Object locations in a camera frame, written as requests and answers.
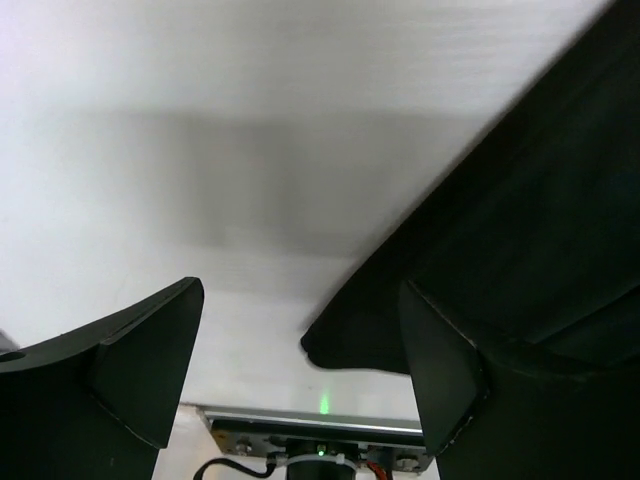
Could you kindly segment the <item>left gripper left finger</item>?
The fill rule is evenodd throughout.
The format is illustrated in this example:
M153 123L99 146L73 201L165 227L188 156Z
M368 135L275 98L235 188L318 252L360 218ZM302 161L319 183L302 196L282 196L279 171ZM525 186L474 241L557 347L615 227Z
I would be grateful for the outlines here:
M1 355L4 479L149 479L170 439L204 305L186 277Z

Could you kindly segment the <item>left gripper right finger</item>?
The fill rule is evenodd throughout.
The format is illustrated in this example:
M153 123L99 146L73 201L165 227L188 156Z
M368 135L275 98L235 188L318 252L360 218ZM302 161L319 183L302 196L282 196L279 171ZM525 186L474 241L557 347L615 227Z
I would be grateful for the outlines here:
M635 479L639 362L596 366L463 319L404 283L399 323L444 479Z

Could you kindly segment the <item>black t-shirt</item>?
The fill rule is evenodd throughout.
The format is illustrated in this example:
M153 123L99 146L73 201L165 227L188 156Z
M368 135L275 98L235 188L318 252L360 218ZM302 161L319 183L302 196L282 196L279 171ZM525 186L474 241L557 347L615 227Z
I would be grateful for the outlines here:
M615 1L337 292L325 369L407 373L398 294L595 365L639 355L639 5Z

